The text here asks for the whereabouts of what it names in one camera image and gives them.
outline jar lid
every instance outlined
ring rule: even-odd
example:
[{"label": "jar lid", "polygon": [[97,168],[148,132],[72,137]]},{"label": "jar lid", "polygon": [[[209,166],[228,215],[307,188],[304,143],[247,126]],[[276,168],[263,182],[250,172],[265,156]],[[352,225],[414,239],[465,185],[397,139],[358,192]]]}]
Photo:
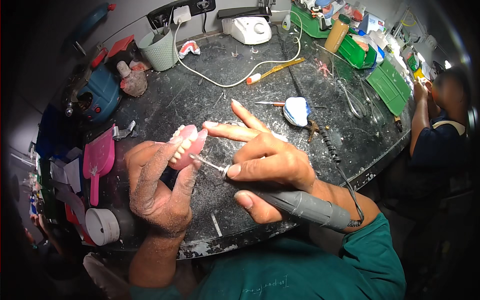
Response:
[{"label": "jar lid", "polygon": [[350,24],[350,21],[351,21],[350,18],[348,18],[347,16],[345,16],[342,13],[338,16],[338,19],[345,24]]}]

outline dark workbench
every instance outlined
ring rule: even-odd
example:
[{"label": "dark workbench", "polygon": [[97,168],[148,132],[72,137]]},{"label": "dark workbench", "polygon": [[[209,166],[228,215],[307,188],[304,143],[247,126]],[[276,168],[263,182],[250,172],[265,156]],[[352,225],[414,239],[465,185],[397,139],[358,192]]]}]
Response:
[{"label": "dark workbench", "polygon": [[[297,52],[292,42],[293,35],[287,35],[280,29],[282,38],[287,39],[289,58]],[[284,60],[276,30],[272,39],[257,46],[244,45],[231,36],[210,33],[194,37],[201,55],[188,54],[183,60],[216,82],[231,84],[243,78],[252,67],[264,60]],[[383,102],[377,105],[385,117],[385,125],[373,125],[368,114],[361,120],[352,115],[348,108],[344,92],[333,81],[326,79],[314,58],[318,58],[331,69],[331,54],[319,50],[313,45],[314,39],[304,34],[301,39],[302,50],[299,57],[305,61],[292,66],[299,70],[304,86],[309,89],[321,116],[330,127],[330,136],[343,158],[341,166],[350,178],[352,186],[359,189],[388,165],[391,160],[409,143],[410,122],[414,104],[410,100],[401,115],[404,130],[398,131],[393,115]],[[319,39],[320,45],[325,39]],[[238,49],[237,58],[231,53]],[[254,73],[264,73],[277,64],[264,64]],[[346,88],[363,99],[360,84],[353,74],[365,75],[372,70],[355,70],[338,58],[335,58],[335,78],[338,74],[347,80]],[[308,130],[295,127],[284,119],[282,108],[254,104],[255,101],[284,101],[297,96],[295,86],[288,69],[275,72],[252,85],[241,83],[226,88],[226,99],[219,99],[222,88],[211,84],[177,64],[165,72],[147,71],[148,90],[139,98],[124,96],[120,106],[111,119],[97,129],[89,132],[86,142],[92,141],[101,132],[116,123],[124,129],[135,120],[138,124],[138,137],[127,137],[115,142],[115,164],[112,171],[100,178],[99,206],[111,209],[120,222],[120,240],[104,246],[106,250],[135,251],[142,243],[148,225],[129,211],[128,174],[123,162],[124,154],[136,144],[145,140],[168,141],[173,132],[182,124],[194,124],[201,128],[205,120],[223,122],[238,120],[230,109],[230,99],[242,103],[259,120],[274,132],[285,135],[288,141],[305,151],[318,178],[340,185],[344,184],[335,170],[335,164],[322,139],[316,136],[307,143]],[[367,111],[370,107],[363,100]],[[217,164],[231,162],[233,154],[243,145],[226,139],[208,137],[201,155]],[[164,178],[170,187],[174,183],[176,172],[168,170]],[[89,180],[84,180],[84,191],[89,195]],[[192,194],[193,220],[187,230],[184,242],[180,246],[179,258],[192,258],[213,253],[225,252],[245,245],[254,244],[285,232],[296,226],[294,220],[279,223],[257,225],[250,216],[233,200],[235,189],[222,183],[209,168],[199,170]]]}]

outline sleeve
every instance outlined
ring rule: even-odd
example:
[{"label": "sleeve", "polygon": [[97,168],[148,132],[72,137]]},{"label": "sleeve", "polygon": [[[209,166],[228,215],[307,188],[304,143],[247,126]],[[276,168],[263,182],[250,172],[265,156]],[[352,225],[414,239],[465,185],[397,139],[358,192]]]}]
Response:
[{"label": "sleeve", "polygon": [[340,258],[360,272],[378,294],[376,299],[403,299],[405,274],[393,249],[388,220],[382,213],[369,225],[343,238]]},{"label": "sleeve", "polygon": [[132,300],[180,300],[183,299],[174,285],[167,288],[130,287]]},{"label": "sleeve", "polygon": [[424,128],[417,139],[410,165],[413,167],[444,167],[455,156],[458,131],[450,124],[436,129]]}]

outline pink dustpan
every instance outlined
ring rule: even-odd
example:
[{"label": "pink dustpan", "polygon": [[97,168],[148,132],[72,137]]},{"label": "pink dustpan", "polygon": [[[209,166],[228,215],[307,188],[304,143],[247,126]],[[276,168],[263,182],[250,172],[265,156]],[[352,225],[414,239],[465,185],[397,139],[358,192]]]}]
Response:
[{"label": "pink dustpan", "polygon": [[93,142],[85,145],[84,177],[91,180],[90,204],[98,205],[98,180],[112,170],[115,161],[115,146],[112,138],[112,128],[105,131]]}]

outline power outlet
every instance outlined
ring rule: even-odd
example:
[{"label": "power outlet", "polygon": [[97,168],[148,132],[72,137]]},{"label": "power outlet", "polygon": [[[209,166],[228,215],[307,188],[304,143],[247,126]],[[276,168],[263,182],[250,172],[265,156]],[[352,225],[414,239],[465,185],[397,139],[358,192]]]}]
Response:
[{"label": "power outlet", "polygon": [[198,14],[203,14],[204,10],[206,12],[211,12],[216,8],[215,0],[177,0],[150,12],[147,15],[150,26],[152,29],[163,27],[165,22],[168,21],[173,10],[177,7],[185,5],[190,7],[190,14],[192,17]]}]

